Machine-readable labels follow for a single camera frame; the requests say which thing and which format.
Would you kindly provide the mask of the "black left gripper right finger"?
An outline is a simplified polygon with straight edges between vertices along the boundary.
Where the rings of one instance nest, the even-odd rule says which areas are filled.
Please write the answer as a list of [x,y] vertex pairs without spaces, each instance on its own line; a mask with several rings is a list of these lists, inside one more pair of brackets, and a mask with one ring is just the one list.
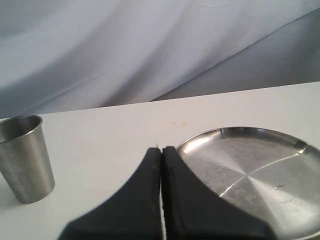
[[168,240],[272,240],[268,223],[210,190],[173,146],[161,155],[161,195]]

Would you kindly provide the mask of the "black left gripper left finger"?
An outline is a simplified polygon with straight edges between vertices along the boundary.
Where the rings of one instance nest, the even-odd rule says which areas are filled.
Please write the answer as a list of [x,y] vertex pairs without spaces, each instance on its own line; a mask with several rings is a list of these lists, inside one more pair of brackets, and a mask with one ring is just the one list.
[[61,240],[160,240],[161,151],[149,148],[129,180],[108,200],[69,222]]

